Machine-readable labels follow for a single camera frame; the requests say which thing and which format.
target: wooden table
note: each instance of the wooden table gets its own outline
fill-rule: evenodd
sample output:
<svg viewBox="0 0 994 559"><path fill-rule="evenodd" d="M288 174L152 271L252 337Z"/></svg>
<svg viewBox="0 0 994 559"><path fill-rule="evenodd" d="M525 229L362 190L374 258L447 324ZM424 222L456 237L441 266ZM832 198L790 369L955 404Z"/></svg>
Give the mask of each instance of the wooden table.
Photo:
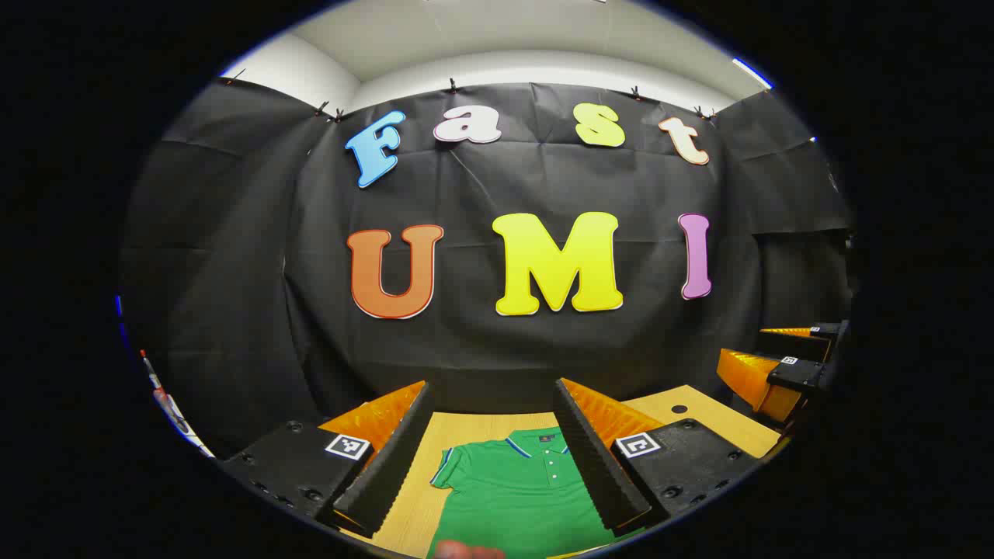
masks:
<svg viewBox="0 0 994 559"><path fill-rule="evenodd" d="M692 417L750 455L761 458L776 445L780 434L728 408L701 392L681 386L625 404L664 424ZM674 406L686 406L676 414ZM445 499L451 489L437 489L428 481L438 469L445 449L503 440L511 432L556 427L552 412L541 414L476 415L443 414L431 416L411 470L401 486L383 527L373 538L342 530L356 539L413 557L425 557L438 528Z"/></svg>

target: orange letter u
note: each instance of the orange letter u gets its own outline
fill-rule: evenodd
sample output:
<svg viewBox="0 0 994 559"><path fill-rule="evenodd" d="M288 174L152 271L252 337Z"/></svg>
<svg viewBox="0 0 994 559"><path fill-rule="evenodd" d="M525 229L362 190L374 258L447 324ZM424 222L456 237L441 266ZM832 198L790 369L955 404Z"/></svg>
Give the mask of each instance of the orange letter u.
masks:
<svg viewBox="0 0 994 559"><path fill-rule="evenodd" d="M375 318L411 318L425 310L434 294L434 246L445 232L437 225L404 229L401 239L411 245L411 286L401 295L383 291L383 247L390 233L382 229L358 231L346 244L352 249L352 298Z"/></svg>

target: yellow letter m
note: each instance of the yellow letter m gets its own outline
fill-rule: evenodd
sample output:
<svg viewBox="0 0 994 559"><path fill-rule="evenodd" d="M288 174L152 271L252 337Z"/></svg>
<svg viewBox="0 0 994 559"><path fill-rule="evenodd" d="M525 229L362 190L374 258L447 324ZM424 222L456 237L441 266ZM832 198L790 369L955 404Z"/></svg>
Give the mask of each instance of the yellow letter m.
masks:
<svg viewBox="0 0 994 559"><path fill-rule="evenodd" d="M612 310L623 302L614 283L614 230L618 220L610 214L587 212L573 223L560 251L534 214L508 214L494 220L493 229L504 238L506 280L497 313L504 316L535 314L539 300L532 297L529 275L535 277L552 310L566 304L573 282L580 275L580 289L573 308L580 312Z"/></svg>

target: white ceiling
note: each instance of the white ceiling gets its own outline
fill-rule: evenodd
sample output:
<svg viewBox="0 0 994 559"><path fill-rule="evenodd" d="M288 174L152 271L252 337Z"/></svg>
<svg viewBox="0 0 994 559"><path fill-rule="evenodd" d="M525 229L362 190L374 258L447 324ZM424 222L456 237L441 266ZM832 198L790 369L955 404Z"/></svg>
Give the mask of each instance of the white ceiling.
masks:
<svg viewBox="0 0 994 559"><path fill-rule="evenodd" d="M550 50L656 67L735 99L762 89L732 56L632 0L352 0L292 32L362 82L460 55Z"/></svg>

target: blue letter f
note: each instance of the blue letter f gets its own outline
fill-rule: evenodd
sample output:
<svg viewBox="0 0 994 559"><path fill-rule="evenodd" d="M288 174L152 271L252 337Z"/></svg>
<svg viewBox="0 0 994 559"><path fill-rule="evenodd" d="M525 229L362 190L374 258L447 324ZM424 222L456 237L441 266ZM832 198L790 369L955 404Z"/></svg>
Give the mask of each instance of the blue letter f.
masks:
<svg viewBox="0 0 994 559"><path fill-rule="evenodd" d="M401 145L401 135L390 124L399 124L405 118L399 110L391 111L345 144L359 161L359 188L366 188L397 165L397 155L385 155L383 148L397 149ZM376 133L381 128L383 132L377 137Z"/></svg>

